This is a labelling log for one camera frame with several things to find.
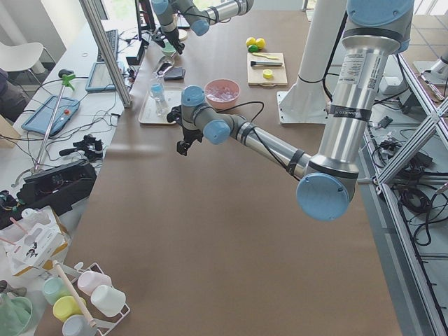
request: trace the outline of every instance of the sticker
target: sticker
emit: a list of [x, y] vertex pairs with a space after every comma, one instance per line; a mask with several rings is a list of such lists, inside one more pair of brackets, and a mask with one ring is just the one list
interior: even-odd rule
[[339, 80], [337, 82], [357, 85], [359, 83], [359, 78], [361, 77], [361, 72], [363, 71], [364, 61], [365, 54], [345, 55]]
[[347, 106], [332, 105], [329, 114], [335, 118], [350, 118], [362, 121], [369, 121], [372, 112], [364, 108], [353, 108]]
[[371, 71], [364, 71], [362, 73], [362, 78], [360, 79], [361, 85], [358, 85], [360, 89], [367, 88], [368, 90], [376, 91], [378, 90], [379, 81], [378, 81], [378, 75], [381, 70], [381, 55], [376, 54], [368, 54], [365, 58], [365, 66], [368, 65], [369, 69], [372, 69]]

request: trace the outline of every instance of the blue joint cap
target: blue joint cap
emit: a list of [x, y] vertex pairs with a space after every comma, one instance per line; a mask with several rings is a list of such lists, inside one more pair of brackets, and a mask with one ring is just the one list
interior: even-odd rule
[[402, 53], [403, 51], [406, 51], [406, 50], [409, 48], [409, 42], [410, 42], [410, 41], [411, 41], [411, 40], [403, 41], [403, 42], [401, 43], [400, 49], [397, 50], [396, 54], [398, 54], [398, 53]]
[[213, 145], [218, 145], [229, 139], [230, 127], [224, 120], [212, 120], [205, 125], [202, 133]]
[[412, 11], [414, 0], [348, 0], [349, 19], [363, 27], [388, 25]]
[[197, 20], [191, 24], [190, 28], [196, 35], [202, 36], [208, 32], [210, 24], [206, 20]]
[[151, 2], [153, 3], [153, 10], [156, 15], [165, 13], [169, 6], [168, 0], [152, 0]]
[[345, 186], [324, 173], [306, 175], [297, 186], [296, 197], [302, 210], [318, 221], [339, 218], [345, 214], [350, 203]]
[[159, 93], [163, 91], [163, 86], [160, 83], [151, 85], [151, 92]]
[[194, 107], [205, 102], [205, 94], [202, 88], [196, 85], [186, 87], [182, 91], [181, 103], [184, 106]]

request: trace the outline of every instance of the wooden cutting board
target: wooden cutting board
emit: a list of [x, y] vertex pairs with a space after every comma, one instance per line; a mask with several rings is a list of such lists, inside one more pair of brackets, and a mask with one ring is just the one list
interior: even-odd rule
[[[250, 52], [247, 53], [247, 83], [249, 85], [261, 85], [261, 86], [287, 86], [288, 79], [286, 77], [286, 67], [285, 60], [283, 58], [283, 53], [281, 52], [262, 52], [262, 54], [277, 56], [279, 59], [267, 59], [265, 57], [259, 57], [252, 55]], [[252, 67], [251, 61], [266, 61], [266, 62], [282, 62], [282, 66], [269, 67]], [[271, 69], [274, 72], [272, 78], [264, 78], [263, 70]]]

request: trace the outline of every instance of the pink bowl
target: pink bowl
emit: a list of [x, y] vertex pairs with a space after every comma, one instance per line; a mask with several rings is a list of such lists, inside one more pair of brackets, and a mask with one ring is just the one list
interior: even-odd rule
[[237, 104], [240, 89], [238, 83], [230, 79], [216, 79], [204, 88], [208, 103], [217, 110], [225, 110]]

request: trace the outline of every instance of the plastic bottle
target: plastic bottle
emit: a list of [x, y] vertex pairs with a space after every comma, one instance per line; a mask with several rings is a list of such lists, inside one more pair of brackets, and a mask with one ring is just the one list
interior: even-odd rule
[[167, 115], [169, 112], [169, 107], [167, 101], [165, 100], [165, 90], [163, 88], [163, 84], [161, 84], [160, 81], [154, 80], [151, 83], [149, 95], [155, 100], [155, 113], [160, 117]]

